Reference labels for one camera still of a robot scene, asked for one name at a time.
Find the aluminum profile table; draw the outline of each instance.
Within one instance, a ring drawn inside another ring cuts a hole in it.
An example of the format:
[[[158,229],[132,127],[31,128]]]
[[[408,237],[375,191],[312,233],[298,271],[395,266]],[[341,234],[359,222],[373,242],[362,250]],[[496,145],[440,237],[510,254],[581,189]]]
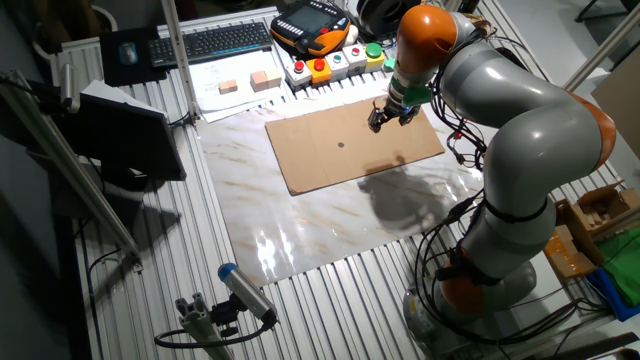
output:
[[[495,1],[485,1],[478,11],[501,30],[501,35],[523,42]],[[269,26],[276,15],[277,10],[271,7],[185,22],[181,26],[186,33],[246,22],[264,22]],[[159,27],[159,33],[166,37],[166,26]],[[507,42],[501,45],[512,50],[533,74],[544,77],[535,58],[525,50]],[[293,61],[277,47],[272,56],[281,67]],[[65,44],[63,51],[51,60],[56,84],[59,82],[58,69],[65,63],[79,69],[81,88],[94,79],[103,79],[98,39]],[[121,89],[142,102],[167,111],[169,121],[175,121],[187,112],[177,76],[177,70],[173,70],[166,80]],[[284,86],[282,96],[275,103],[271,101],[263,106],[319,96],[344,87],[367,86],[388,76],[390,74],[382,72],[364,74],[296,93]],[[90,280],[95,293],[95,313],[90,305],[86,270],[88,264],[114,250],[116,245],[94,223],[84,230],[86,241],[76,239],[85,313],[95,359],[206,359],[202,350],[156,347],[153,337],[180,328],[175,299],[189,297],[195,292],[201,292],[209,305],[228,299],[229,292],[216,274],[221,264],[234,262],[234,255],[198,135],[194,127],[187,125],[175,128],[174,136],[187,179],[154,184],[153,191],[144,196],[133,229],[144,271],[132,271],[120,254],[94,268]],[[554,200],[566,198],[575,202],[586,191],[618,180],[614,169],[606,163],[597,172],[565,184],[551,195]],[[461,233],[456,228],[450,230],[460,238]],[[403,294],[412,277],[409,264],[415,259],[417,240],[401,239],[263,287],[266,296],[278,308],[281,324],[275,331],[257,339],[231,346],[235,357],[247,360],[425,359],[409,335],[401,309]],[[586,296],[597,300],[584,283],[568,286],[566,291],[573,298]],[[606,321],[609,319],[592,322],[589,326]],[[241,314],[238,325],[242,335],[254,332],[259,326],[248,313]],[[547,336],[559,339],[562,334],[549,332]],[[187,338],[180,336],[179,340],[187,341]],[[520,349],[519,355],[513,358],[522,358],[535,351]],[[497,358],[495,349],[475,346],[452,354],[454,358],[471,355]]]

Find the green button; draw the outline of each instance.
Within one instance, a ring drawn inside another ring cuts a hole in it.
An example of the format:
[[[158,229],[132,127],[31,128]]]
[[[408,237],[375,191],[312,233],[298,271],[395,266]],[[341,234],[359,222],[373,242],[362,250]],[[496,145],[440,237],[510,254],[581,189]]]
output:
[[[382,46],[376,43],[367,44],[366,53],[370,58],[377,58],[382,54]]]
[[[392,72],[394,67],[396,67],[396,59],[387,59],[382,65],[383,70],[386,72]]]

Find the keyboard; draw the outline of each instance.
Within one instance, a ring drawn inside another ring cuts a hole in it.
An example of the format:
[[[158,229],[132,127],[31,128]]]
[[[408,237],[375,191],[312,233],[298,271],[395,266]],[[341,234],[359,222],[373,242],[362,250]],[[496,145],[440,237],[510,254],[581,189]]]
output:
[[[263,23],[242,24],[182,35],[189,63],[201,63],[249,51],[267,49],[272,40]],[[177,65],[171,39],[148,42],[152,68]]]

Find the cardboard sheet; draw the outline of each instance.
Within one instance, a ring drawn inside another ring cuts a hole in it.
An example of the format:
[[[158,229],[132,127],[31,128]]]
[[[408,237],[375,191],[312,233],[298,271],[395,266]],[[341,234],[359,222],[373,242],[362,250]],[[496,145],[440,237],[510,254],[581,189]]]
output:
[[[289,193],[305,193],[444,152],[422,110],[406,126],[392,120],[373,133],[367,125],[372,101],[266,123]]]

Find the marble sheet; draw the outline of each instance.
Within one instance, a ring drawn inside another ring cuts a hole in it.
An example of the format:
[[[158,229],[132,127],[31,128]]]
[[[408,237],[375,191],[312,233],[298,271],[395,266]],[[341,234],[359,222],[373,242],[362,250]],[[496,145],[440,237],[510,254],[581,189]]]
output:
[[[458,165],[447,151],[289,195],[265,122],[380,96],[386,86],[355,87],[198,124],[238,266],[258,286],[427,230],[482,188],[482,174]],[[424,110],[445,145],[450,130],[430,107]],[[481,130],[487,142],[495,132]]]

